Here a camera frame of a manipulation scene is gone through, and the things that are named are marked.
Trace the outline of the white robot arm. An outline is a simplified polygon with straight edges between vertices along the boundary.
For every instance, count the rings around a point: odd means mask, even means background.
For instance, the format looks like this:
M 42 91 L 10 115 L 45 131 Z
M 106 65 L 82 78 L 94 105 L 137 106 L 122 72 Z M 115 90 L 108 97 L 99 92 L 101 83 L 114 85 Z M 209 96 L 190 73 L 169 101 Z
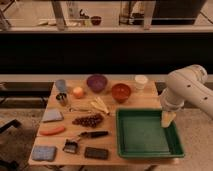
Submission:
M 190 65 L 170 72 L 165 78 L 166 88 L 159 95 L 162 106 L 161 126 L 167 128 L 175 112 L 188 101 L 213 120 L 213 90 L 207 88 L 207 71 L 201 65 Z

